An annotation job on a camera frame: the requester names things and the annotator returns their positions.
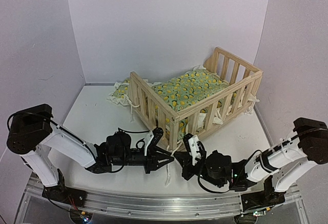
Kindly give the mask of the small lemon print pillow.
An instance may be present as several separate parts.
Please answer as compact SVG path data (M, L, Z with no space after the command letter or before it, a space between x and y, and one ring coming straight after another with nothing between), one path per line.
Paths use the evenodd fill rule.
M129 106L131 102L128 97L129 85L130 85L129 77L126 78L121 83L116 82L114 84L115 90L109 94L107 100L116 105Z

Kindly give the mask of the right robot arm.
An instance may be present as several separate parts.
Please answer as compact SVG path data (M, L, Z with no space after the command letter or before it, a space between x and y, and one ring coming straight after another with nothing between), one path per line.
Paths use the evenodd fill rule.
M316 165L327 163L327 125L300 117L292 132L280 144L265 151L256 150L247 159L232 162L217 150L208 154L198 136L183 138L186 151L175 152L182 167L182 177L197 176L218 188L228 186L241 193L242 212L263 211L284 203L285 193L302 175Z

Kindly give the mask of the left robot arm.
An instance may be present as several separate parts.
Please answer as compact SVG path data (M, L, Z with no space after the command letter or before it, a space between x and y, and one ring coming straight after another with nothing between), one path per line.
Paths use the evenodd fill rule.
M93 174L114 174L125 166L142 166L149 174L171 163L171 154L158 147L162 128L145 131L145 137L131 146L130 132L118 129L101 144L91 144L53 120L52 107L41 104L17 111L7 119L7 148L19 155L39 177L42 196L63 203L77 201L81 206L84 190L67 187L62 171L50 156L52 150L74 160Z

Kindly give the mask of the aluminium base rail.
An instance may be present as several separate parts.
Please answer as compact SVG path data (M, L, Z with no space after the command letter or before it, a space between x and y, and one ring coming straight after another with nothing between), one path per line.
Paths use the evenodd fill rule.
M37 176L31 175L15 223L29 223L30 217L44 217L46 222L49 222L51 219L74 216L64 211L64 208L69 208L72 212L81 210L93 215L150 221L216 220L247 213L242 207L240 193L192 197L142 197L91 191L77 198L82 201L82 206L78 207L76 203L48 201L42 196L43 188Z

